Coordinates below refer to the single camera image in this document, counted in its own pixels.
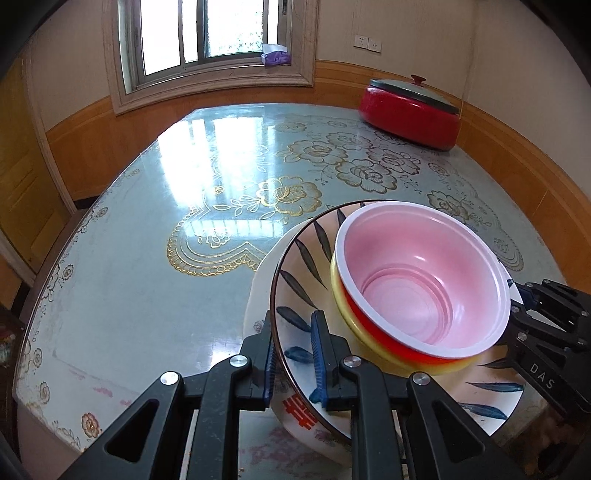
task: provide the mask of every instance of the red and yellow bowl exterior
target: red and yellow bowl exterior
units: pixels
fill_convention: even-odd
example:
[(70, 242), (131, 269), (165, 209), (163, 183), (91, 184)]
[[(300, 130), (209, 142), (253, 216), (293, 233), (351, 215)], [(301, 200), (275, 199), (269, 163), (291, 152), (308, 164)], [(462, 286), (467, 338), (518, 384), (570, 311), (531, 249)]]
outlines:
[(363, 314), (348, 295), (339, 277), (334, 256), (330, 263), (330, 285), (339, 312), (355, 336), (382, 359), (394, 364), (397, 367), (396, 370), (406, 376), (416, 371), (426, 372), (429, 375), (449, 374), (468, 367), (478, 358), (476, 356), (449, 360), (425, 355), (384, 333)]

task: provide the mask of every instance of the pot lid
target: pot lid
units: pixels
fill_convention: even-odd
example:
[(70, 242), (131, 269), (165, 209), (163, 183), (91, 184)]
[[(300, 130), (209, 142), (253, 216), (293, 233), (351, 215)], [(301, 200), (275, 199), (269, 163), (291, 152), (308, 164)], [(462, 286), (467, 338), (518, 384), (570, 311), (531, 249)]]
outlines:
[(421, 85), (425, 81), (423, 77), (418, 75), (411, 75), (415, 83), (403, 82), (401, 80), (373, 79), (369, 82), (372, 87), (385, 90), (386, 92), (395, 93), (406, 98), (411, 98), (422, 103), (426, 103), (432, 107), (442, 110), (447, 113), (457, 115), (460, 109), (450, 102), (445, 100), (441, 95), (426, 89)]

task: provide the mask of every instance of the electrical outlet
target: electrical outlet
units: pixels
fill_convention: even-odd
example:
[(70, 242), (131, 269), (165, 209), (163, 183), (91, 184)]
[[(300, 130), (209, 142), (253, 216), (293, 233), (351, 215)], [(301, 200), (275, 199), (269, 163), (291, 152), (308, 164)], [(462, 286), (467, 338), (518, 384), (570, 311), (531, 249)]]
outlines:
[(361, 35), (355, 35), (353, 46), (357, 48), (367, 48), (369, 37), (363, 37)]
[(382, 41), (381, 40), (376, 40), (375, 38), (370, 38), (368, 40), (367, 49), (368, 50), (371, 50), (371, 51), (376, 51), (376, 52), (380, 53), (382, 51)]

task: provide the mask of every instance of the leaf pattern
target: leaf pattern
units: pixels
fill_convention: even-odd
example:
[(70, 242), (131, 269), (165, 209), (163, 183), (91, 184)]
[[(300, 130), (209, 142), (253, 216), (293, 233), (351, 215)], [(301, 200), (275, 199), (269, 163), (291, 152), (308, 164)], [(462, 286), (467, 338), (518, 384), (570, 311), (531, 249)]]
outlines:
[(291, 273), (286, 272), (285, 270), (279, 270), (279, 273), (283, 277), (283, 280), (285, 280), (285, 282), (291, 287), (291, 289), (295, 292), (295, 294), (299, 296), (299, 298), (304, 300), (304, 302), (306, 302), (308, 305), (310, 305), (310, 307), (318, 310), (318, 308), (316, 307), (316, 305), (314, 305), (314, 302), (308, 296), (306, 291), (303, 289), (303, 287), (300, 285), (300, 283), (294, 278), (294, 276)]
[(320, 245), (322, 245), (322, 251), (330, 262), (330, 260), (332, 260), (332, 249), (330, 248), (330, 242), (328, 236), (326, 235), (326, 231), (324, 231), (321, 224), (319, 224), (316, 220), (314, 220), (314, 229), (316, 230), (318, 241), (320, 242)]
[(295, 242), (297, 248), (300, 249), (302, 260), (306, 264), (306, 267), (308, 267), (308, 270), (310, 270), (310, 273), (314, 276), (316, 280), (320, 282), (320, 285), (326, 288), (326, 286), (322, 283), (322, 279), (320, 278), (320, 274), (318, 273), (318, 269), (316, 268), (316, 264), (314, 263), (314, 259), (312, 258), (312, 255), (310, 254), (308, 248), (303, 244), (301, 240), (298, 240), (297, 238), (295, 239)]
[(343, 213), (343, 210), (341, 210), (340, 208), (336, 209), (336, 216), (339, 219), (339, 227), (340, 227), (341, 225), (343, 225), (343, 222), (346, 220), (347, 217)]
[(483, 390), (491, 390), (493, 392), (499, 393), (509, 393), (509, 392), (523, 392), (523, 385), (514, 382), (495, 382), (495, 383), (476, 383), (476, 382), (466, 382), (470, 385), (474, 385), (475, 387), (481, 388)]
[(273, 215), (276, 214), (275, 210), (272, 210), (270, 212), (267, 213), (263, 213), (260, 217), (259, 220), (268, 220), (269, 218), (271, 218)]
[(501, 410), (496, 407), (491, 407), (490, 405), (480, 405), (478, 403), (459, 403), (458, 405), (462, 408), (470, 410), (472, 413), (476, 415), (480, 415), (481, 417), (489, 417), (490, 419), (498, 419), (498, 420), (507, 420), (507, 415), (505, 415)]
[(312, 355), (308, 350), (300, 347), (300, 346), (293, 346), (288, 348), (283, 354), (296, 362), (301, 364), (313, 364), (314, 363), (314, 355)]
[(291, 308), (277, 307), (275, 310), (285, 319), (285, 321), (291, 323), (294, 327), (299, 328), (303, 332), (310, 333), (310, 325), (308, 325), (306, 321)]
[(487, 367), (487, 368), (511, 368), (511, 363), (506, 358), (498, 358), (497, 360), (493, 360), (490, 363), (479, 365), (479, 367)]

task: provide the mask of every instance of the red pot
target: red pot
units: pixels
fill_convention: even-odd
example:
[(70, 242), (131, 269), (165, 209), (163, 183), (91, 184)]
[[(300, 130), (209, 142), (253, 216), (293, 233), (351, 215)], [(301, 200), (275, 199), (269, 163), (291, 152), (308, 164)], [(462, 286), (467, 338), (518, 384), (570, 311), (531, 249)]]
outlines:
[(425, 79), (412, 75), (415, 83), (371, 80), (359, 113), (363, 120), (415, 143), (449, 150), (460, 132), (459, 109), (421, 85)]

